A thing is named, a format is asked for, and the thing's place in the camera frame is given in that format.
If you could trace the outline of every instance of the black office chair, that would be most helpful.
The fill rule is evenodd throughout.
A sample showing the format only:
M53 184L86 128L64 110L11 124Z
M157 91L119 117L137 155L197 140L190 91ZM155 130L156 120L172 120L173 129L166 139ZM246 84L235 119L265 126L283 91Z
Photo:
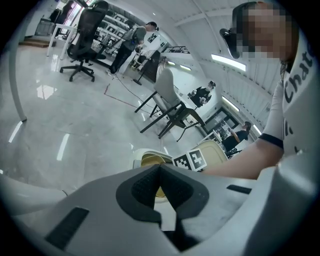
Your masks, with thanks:
M89 60L99 59L103 60L106 56L98 54L91 49L96 30L98 25L102 22L108 11L108 3L101 0L95 2L92 7L85 8L80 16L77 34L74 40L78 37L76 44L71 44L67 50L67 54L75 61L79 61L80 65L63 66L60 69L60 73L64 70L75 70L69 78L69 81L73 81L73 77L78 72L84 72L95 81L94 71L91 68L83 66L84 62L88 63Z

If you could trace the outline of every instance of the white t-shirt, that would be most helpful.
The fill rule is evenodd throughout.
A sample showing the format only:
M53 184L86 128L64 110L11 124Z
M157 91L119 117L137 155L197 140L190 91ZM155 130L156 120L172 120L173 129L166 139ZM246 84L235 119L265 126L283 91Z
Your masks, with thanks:
M305 35L300 31L292 68L278 82L261 135L277 146L284 155L320 146L320 70L318 60Z

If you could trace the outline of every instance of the gray shirt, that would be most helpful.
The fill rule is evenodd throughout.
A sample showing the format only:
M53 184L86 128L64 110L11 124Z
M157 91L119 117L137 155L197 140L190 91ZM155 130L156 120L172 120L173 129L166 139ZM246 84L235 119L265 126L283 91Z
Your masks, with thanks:
M122 44L129 50L134 51L134 49L139 45L139 42L144 41L146 33L147 30L144 26L138 27L132 35L132 38L136 38L136 40L133 42L132 39L129 39L124 41Z

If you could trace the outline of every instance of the ceiling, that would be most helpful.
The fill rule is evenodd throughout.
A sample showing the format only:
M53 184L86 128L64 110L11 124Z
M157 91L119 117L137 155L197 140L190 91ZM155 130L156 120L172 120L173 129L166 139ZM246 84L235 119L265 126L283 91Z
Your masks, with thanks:
M193 65L216 82L221 94L234 103L260 130L266 125L272 95L280 80L280 63L272 59L238 59L246 71L222 65L211 54L231 59L219 31L228 29L232 9L245 0L110 0L131 10L142 21L154 20L178 46L186 46Z

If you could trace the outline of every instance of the glossy white floor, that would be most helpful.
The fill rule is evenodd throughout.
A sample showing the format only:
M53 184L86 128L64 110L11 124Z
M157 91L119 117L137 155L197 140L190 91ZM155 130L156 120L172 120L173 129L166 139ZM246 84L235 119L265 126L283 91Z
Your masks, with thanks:
M61 61L60 51L54 48L46 57L46 48L19 47L16 77L27 116L22 124L10 91L8 56L1 58L0 169L4 175L70 193L92 180L128 170L129 156L137 149L162 150L174 156L203 138L191 128L176 142L183 130L175 127L163 137L161 147L157 134L166 121L140 133L150 123L147 112L155 103L151 100L151 107L138 113L133 107L152 93L151 84L140 86L121 77L138 99L98 64L91 66L95 82L84 73L69 82L72 71L59 70L72 63L68 58Z

